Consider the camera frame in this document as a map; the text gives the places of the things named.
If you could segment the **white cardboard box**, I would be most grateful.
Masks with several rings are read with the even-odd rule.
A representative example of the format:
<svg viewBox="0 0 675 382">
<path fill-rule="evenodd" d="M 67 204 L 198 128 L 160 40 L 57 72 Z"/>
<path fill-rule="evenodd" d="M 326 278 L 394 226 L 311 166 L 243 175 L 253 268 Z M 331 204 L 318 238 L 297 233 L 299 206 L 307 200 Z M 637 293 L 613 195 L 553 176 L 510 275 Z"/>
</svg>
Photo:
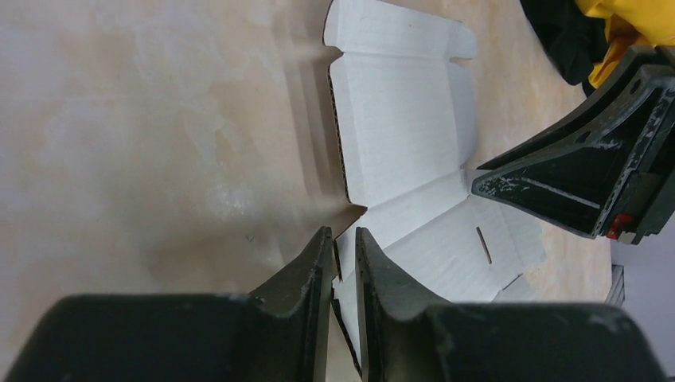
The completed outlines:
<svg viewBox="0 0 675 382">
<path fill-rule="evenodd" d="M 335 283 L 357 338 L 356 231 L 452 302 L 533 302 L 524 277 L 544 260 L 538 220 L 470 193 L 474 89 L 459 64 L 478 51 L 460 21 L 382 1 L 334 1 L 323 34 L 349 200 L 365 208 L 338 239 Z"/>
</svg>

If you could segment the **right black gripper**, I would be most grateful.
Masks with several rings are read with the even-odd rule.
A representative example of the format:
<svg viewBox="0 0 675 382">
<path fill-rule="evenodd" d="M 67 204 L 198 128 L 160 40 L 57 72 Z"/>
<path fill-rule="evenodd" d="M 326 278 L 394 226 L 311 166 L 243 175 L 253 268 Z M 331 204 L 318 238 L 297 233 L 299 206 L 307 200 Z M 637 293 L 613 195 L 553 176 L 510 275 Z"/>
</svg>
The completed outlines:
<svg viewBox="0 0 675 382">
<path fill-rule="evenodd" d="M 636 245 L 674 212 L 674 48 L 629 51 L 621 91 L 571 114 L 480 167 L 474 195 L 576 235 Z"/>
</svg>

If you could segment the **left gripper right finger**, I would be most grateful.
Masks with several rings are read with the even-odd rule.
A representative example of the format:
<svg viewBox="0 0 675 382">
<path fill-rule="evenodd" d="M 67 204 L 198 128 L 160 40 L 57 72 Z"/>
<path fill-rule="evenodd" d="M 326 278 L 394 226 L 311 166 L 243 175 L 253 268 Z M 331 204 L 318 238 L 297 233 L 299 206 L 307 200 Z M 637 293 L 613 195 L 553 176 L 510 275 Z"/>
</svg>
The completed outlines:
<svg viewBox="0 0 675 382">
<path fill-rule="evenodd" d="M 453 303 L 356 233 L 365 381 L 664 381 L 634 320 L 596 303 Z"/>
</svg>

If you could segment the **black garment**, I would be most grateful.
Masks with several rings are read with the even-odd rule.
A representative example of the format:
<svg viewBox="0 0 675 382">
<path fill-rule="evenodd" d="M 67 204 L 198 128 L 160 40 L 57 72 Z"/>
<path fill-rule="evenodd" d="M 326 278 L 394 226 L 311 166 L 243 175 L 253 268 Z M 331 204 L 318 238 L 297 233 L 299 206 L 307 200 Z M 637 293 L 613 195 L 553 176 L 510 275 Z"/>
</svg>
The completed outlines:
<svg viewBox="0 0 675 382">
<path fill-rule="evenodd" d="M 588 77 L 608 51 L 605 21 L 584 15 L 573 0 L 521 0 L 521 6 L 565 82 L 581 85 L 586 96 L 592 94 Z"/>
</svg>

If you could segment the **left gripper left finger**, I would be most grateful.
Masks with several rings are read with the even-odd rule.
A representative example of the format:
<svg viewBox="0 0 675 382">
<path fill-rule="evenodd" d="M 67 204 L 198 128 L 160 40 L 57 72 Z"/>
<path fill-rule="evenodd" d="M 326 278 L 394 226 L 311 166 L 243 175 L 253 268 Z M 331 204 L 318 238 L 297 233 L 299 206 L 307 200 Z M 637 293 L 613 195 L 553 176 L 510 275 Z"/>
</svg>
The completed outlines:
<svg viewBox="0 0 675 382">
<path fill-rule="evenodd" d="M 8 381 L 323 381 L 333 240 L 323 227 L 247 294 L 79 294 L 36 325 Z"/>
</svg>

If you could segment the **yellow garment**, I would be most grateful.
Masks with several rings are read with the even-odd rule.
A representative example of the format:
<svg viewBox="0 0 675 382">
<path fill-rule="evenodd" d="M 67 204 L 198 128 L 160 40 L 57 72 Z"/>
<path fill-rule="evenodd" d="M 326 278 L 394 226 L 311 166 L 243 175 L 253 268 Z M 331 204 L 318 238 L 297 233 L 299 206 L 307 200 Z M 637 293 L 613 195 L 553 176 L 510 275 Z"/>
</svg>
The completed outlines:
<svg viewBox="0 0 675 382">
<path fill-rule="evenodd" d="M 608 50 L 588 77 L 593 88 L 617 67 L 633 45 L 674 45 L 674 0 L 587 0 L 578 1 L 583 15 L 605 21 Z"/>
</svg>

